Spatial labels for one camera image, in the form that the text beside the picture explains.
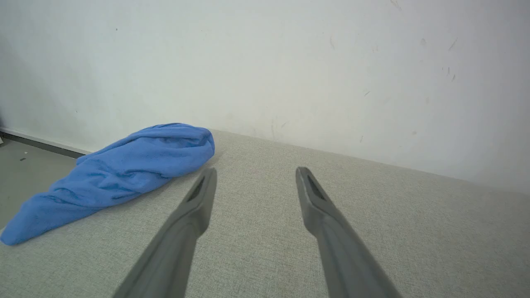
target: blue cloth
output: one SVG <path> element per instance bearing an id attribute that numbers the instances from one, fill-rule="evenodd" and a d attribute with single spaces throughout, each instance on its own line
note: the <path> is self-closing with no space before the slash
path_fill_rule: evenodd
<path id="1" fill-rule="evenodd" d="M 142 129 L 78 158 L 68 176 L 22 204 L 0 240 L 18 244 L 129 201 L 197 170 L 214 150 L 214 139 L 205 128 L 177 123 Z"/>

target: black baseboard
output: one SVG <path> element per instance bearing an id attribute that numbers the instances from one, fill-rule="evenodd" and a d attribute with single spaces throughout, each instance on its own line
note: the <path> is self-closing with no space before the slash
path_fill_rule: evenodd
<path id="1" fill-rule="evenodd" d="M 33 141 L 33 140 L 26 139 L 26 138 L 23 138 L 23 137 L 10 135 L 10 134 L 3 133 L 3 132 L 0 132 L 0 137 L 2 139 L 10 139 L 10 140 L 13 140 L 15 142 L 19 142 L 19 143 L 23 143 L 23 144 L 30 145 L 30 146 L 33 146 L 33 147 L 37 147 L 37 148 L 40 148 L 40 149 L 43 149 L 43 150 L 46 150 L 46 151 L 50 151 L 50 152 L 53 152 L 53 153 L 57 153 L 57 154 L 60 154 L 60 155 L 69 156 L 69 157 L 72 157 L 72 158 L 75 158 L 75 159 L 84 155 L 83 153 L 78 153 L 78 152 L 75 152 L 75 151 L 71 151 L 71 150 L 60 148 L 60 147 L 44 144 L 44 143 L 41 143 L 41 142 Z"/>

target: floor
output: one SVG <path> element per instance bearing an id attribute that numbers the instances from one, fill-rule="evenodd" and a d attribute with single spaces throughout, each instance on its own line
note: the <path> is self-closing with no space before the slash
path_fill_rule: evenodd
<path id="1" fill-rule="evenodd" d="M 37 147 L 3 139 L 0 144 L 0 229 L 18 212 L 20 205 L 66 176 L 75 159 Z"/>

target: beige fabric surface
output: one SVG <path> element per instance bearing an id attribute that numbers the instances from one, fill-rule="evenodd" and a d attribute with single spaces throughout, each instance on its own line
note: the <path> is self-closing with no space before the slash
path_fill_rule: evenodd
<path id="1" fill-rule="evenodd" d="M 530 297 L 530 198 L 214 131 L 218 185 L 187 297 L 327 297 L 295 169 L 309 167 L 404 297 Z M 19 246 L 0 297 L 110 297 L 198 173 Z"/>

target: white baseboard trim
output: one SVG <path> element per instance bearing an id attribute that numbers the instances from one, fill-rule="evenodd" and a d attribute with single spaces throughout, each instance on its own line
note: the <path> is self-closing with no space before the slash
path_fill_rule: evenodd
<path id="1" fill-rule="evenodd" d="M 43 139 L 43 138 L 35 137 L 35 136 L 32 136 L 32 135 L 28 135 L 28 134 L 26 134 L 24 132 L 20 132 L 20 131 L 15 130 L 15 129 L 10 129 L 10 128 L 6 128 L 6 127 L 0 127 L 0 132 L 6 133 L 6 134 L 10 134 L 10 135 L 14 135 L 14 136 L 21 137 L 21 138 L 30 139 L 30 140 L 35 141 L 35 142 L 39 142 L 39 143 L 43 143 L 43 144 L 47 144 L 47 145 L 63 148 L 63 149 L 74 151 L 74 152 L 81 153 L 81 154 L 90 154 L 90 153 L 92 153 L 92 152 L 89 152 L 89 151 L 86 151 L 86 150 L 83 150 L 83 149 L 79 149 L 79 148 L 76 148 L 76 147 L 72 147 L 72 146 L 63 144 L 61 142 L 49 141 L 47 139 Z"/>

